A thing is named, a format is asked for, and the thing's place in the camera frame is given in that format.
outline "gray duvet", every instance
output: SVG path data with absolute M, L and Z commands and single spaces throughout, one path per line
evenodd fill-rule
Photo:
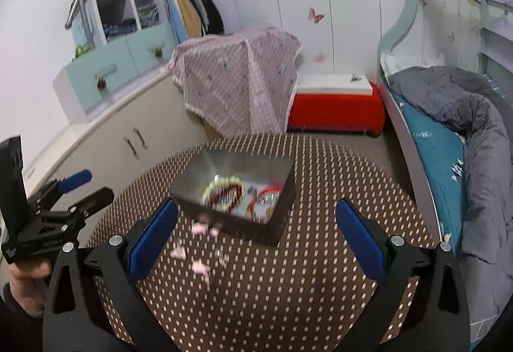
M 416 109 L 466 134 L 468 210 L 458 263 L 471 340 L 478 340 L 513 293 L 513 110 L 483 77 L 455 67 L 412 67 L 389 84 Z

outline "jewelry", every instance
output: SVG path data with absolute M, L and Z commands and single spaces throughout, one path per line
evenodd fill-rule
M 260 193 L 256 195 L 256 197 L 250 201 L 248 204 L 248 207 L 246 207 L 246 216 L 250 219 L 255 219 L 255 205 L 257 202 L 261 203 L 262 205 L 266 204 L 267 200 L 263 199 L 263 196 L 265 194 L 269 193 L 277 193 L 280 194 L 281 188 L 277 186 L 268 186 L 264 188 Z M 270 218 L 271 214 L 273 213 L 272 206 L 266 210 L 265 216 L 266 218 Z
M 202 196 L 202 204 L 211 209 L 229 213 L 242 200 L 244 183 L 235 176 L 212 181 Z

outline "round table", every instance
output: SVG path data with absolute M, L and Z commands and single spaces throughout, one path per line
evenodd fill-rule
M 184 352 L 333 350 L 370 300 L 376 283 L 366 279 L 334 218 L 335 203 L 349 197 L 389 235 L 413 245 L 434 242 L 407 194 L 381 169 L 350 149 L 298 134 L 240 136 L 203 144 L 156 165 L 123 191 L 95 229 L 90 245 L 126 234 L 149 216 L 174 178 L 203 148 L 284 156 L 296 163 L 296 201 L 277 248 L 220 233 L 193 236 L 181 214 L 150 276 L 138 288 L 148 307 Z M 182 239 L 187 259 L 173 259 Z M 215 251 L 229 255 L 226 267 Z M 191 270 L 193 260 L 211 267 L 208 286 Z M 416 279 L 411 279 L 384 340 L 397 335 Z M 98 289 L 115 333 L 130 338 L 101 279 Z

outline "blue gripper pad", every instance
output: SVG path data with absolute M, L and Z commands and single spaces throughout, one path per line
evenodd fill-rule
M 134 285 L 150 274 L 178 221 L 178 206 L 167 200 L 150 218 L 128 257 L 128 278 Z
M 91 174 L 91 171 L 82 170 L 77 174 L 62 180 L 59 183 L 59 191 L 61 193 L 69 193 L 70 191 L 73 191 L 75 188 L 79 188 L 80 186 L 89 183 L 89 181 L 91 181 L 92 178 L 93 175 Z
M 385 254 L 358 213 L 347 201 L 340 200 L 335 209 L 335 219 L 365 275 L 378 283 L 383 282 L 386 277 Z

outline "human hand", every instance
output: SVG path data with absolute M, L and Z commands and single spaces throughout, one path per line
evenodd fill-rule
M 21 261 L 9 265 L 9 285 L 12 297 L 30 315 L 41 315 L 45 299 L 34 280 L 48 277 L 51 265 L 45 259 Z

